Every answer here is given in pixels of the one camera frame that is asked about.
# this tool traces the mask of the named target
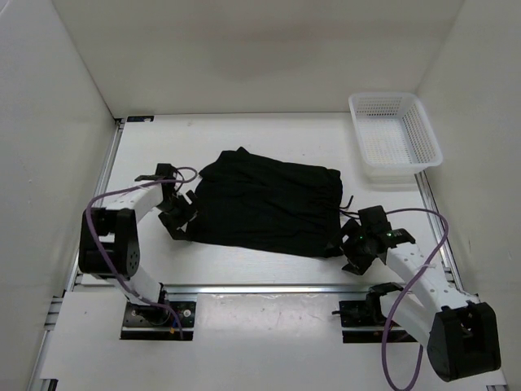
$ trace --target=white plastic basket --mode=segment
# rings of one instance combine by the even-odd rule
[[[372,178],[402,178],[443,161],[427,114],[416,95],[360,93],[349,97],[352,120]]]

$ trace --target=black cloth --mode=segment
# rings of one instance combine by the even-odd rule
[[[333,257],[326,248],[339,234],[340,172],[224,151],[199,172],[200,213],[188,223],[191,240],[287,253]]]

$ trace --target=white enclosure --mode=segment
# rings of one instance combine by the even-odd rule
[[[111,339],[119,315],[112,319],[103,312],[111,305],[120,311],[120,297],[89,276],[77,285],[83,292],[70,292],[74,281],[67,282],[75,270],[81,212],[88,199],[106,185],[129,185],[161,160],[202,169],[219,151],[243,146],[279,160],[339,169],[344,201],[354,194],[355,208],[431,205],[424,175],[417,178],[420,187],[413,176],[400,187],[373,187],[363,176],[348,97],[366,91],[411,92],[421,99],[444,156],[442,165],[427,171],[427,178],[451,225],[454,260],[464,288],[479,293],[495,309],[502,370],[510,389],[521,389],[519,37],[517,0],[0,0],[0,166],[5,178],[0,194],[0,389],[34,386],[30,379],[35,362],[34,378],[62,377],[58,391],[131,389],[139,381],[150,386],[147,381],[152,380],[139,380],[138,372],[136,383],[128,380],[132,377],[117,385],[107,380],[102,357],[111,358],[112,364],[120,360],[137,365],[132,358],[137,345],[118,345]],[[114,118],[146,114],[155,114],[155,121],[127,123],[122,132],[116,130]],[[425,251],[434,245],[439,230],[431,228],[427,217],[404,215],[396,221],[416,231]],[[395,278],[381,264],[359,279],[340,274],[344,260],[339,258],[324,263],[199,244],[183,247],[159,233],[157,224],[150,215],[140,225],[143,254],[149,255],[142,263],[157,279],[178,287],[241,286],[247,291],[297,284],[356,289]],[[440,272],[441,258],[443,266],[453,266],[448,263],[449,248],[436,260]],[[49,305],[64,289],[63,308],[51,331],[45,325]],[[211,316],[212,298],[201,297]],[[289,313],[302,305],[280,300]],[[90,327],[88,335],[78,330],[83,313],[88,315],[83,319]],[[326,311],[316,307],[310,314],[326,317]],[[264,325],[279,325],[270,316]],[[286,377],[281,384],[262,382],[259,379],[269,373],[279,374],[274,366],[258,366],[256,360],[274,359],[266,349],[258,358],[242,361],[244,368],[260,368],[255,378],[259,387],[306,389],[327,387],[330,381],[331,389],[342,389],[342,376],[332,376],[346,371],[337,366],[345,352],[329,337],[338,330],[329,321],[312,319],[309,327],[319,334],[313,344],[331,344],[337,357],[330,369],[327,360],[306,357],[306,350],[295,343],[288,351],[302,358],[302,367],[298,360],[280,359],[299,368],[300,383]],[[206,320],[198,325],[201,340],[215,330],[225,340],[229,331],[219,318]],[[232,328],[237,331],[241,324],[237,321]],[[284,332],[300,324],[293,319],[287,327],[264,334],[269,338],[259,343],[276,345]],[[96,337],[102,343],[87,344]],[[224,340],[183,349],[200,367],[207,367],[205,360],[212,356],[204,357],[204,349],[224,351]],[[171,368],[155,367],[153,357],[159,354],[162,362],[168,361],[171,351],[157,342],[138,345],[147,357],[139,365],[160,374],[154,386],[169,387]],[[235,360],[247,354],[237,341],[232,345]],[[43,353],[37,360],[40,346]],[[103,350],[106,346],[114,349]],[[84,356],[76,356],[79,349]],[[410,373],[407,349],[394,351],[401,362],[394,367],[398,377]],[[354,362],[352,372],[342,373],[357,376],[357,389],[385,384],[376,350],[378,345],[372,345],[357,354],[372,363],[370,370],[377,376],[368,376]],[[91,364],[76,378],[67,377],[68,371],[80,370],[85,357]],[[238,364],[233,359],[219,363],[223,371]],[[322,380],[315,384],[306,377],[306,368],[319,364],[329,375],[316,378]],[[117,373],[129,374],[120,369]],[[200,389],[211,388],[205,377],[211,375],[199,378]],[[237,381],[223,378],[215,389],[240,389],[247,381],[242,376],[230,373],[226,379]],[[445,388],[423,368],[418,389],[480,389],[503,383],[502,374],[495,372],[460,388]]]

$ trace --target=white wall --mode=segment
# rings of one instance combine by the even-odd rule
[[[521,389],[521,2],[466,1],[419,97],[444,153],[428,173],[465,288],[493,305]]]
[[[113,130],[50,1],[11,0],[0,14],[2,391],[28,381]]]
[[[342,112],[415,91],[462,0],[55,0],[115,116]]]

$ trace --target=metal frame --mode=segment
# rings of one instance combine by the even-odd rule
[[[488,385],[487,391],[508,391],[508,385]]]
[[[111,177],[112,166],[114,165],[114,161],[116,160],[116,153],[118,147],[120,146],[121,136],[123,135],[124,127],[125,119],[116,121],[116,131],[112,135],[111,145],[109,146],[109,148],[107,149],[107,153],[105,154],[103,168],[101,174],[99,175],[98,183],[96,184],[96,189],[94,190],[94,196],[98,196],[107,190],[108,181]],[[94,206],[99,206],[101,202],[102,201],[99,200]],[[72,270],[69,273],[67,285],[65,287],[65,290],[67,292],[72,292],[74,290],[74,285],[76,283],[78,272],[78,252],[76,251],[74,262],[72,264]]]
[[[169,294],[282,294],[282,293],[365,293],[370,285],[230,285],[230,286],[173,286],[165,285]]]
[[[42,343],[40,344],[40,349],[38,349],[38,354],[36,357],[36,362],[34,364],[33,371],[31,372],[31,378],[29,380],[29,384],[27,387],[27,391],[40,391],[49,388],[48,384],[44,384],[44,380],[40,380],[37,378],[37,374],[42,368],[43,364],[43,350],[47,345],[47,337],[49,336],[49,331],[45,330],[42,337]]]
[[[436,206],[436,202],[434,201],[434,195],[432,194],[431,185],[429,185],[429,181],[427,180],[427,175],[425,174],[425,171],[416,174],[416,183],[418,184],[418,189],[420,190],[420,194],[422,196],[425,208],[434,210],[435,212],[439,212],[438,207]],[[434,236],[436,238],[436,242],[440,242],[444,232],[441,220],[431,213],[428,214],[428,218],[429,223],[431,224],[432,232],[434,233]],[[462,278],[459,274],[456,262],[454,261],[453,251],[450,248],[450,243],[448,240],[440,249],[440,255],[441,261],[444,263],[444,266],[446,268],[449,268],[452,272],[456,288],[459,290],[463,290]]]
[[[53,297],[50,303],[49,312],[47,313],[45,329],[46,332],[51,332],[55,329],[55,324],[58,322],[59,311],[62,308],[62,297]]]

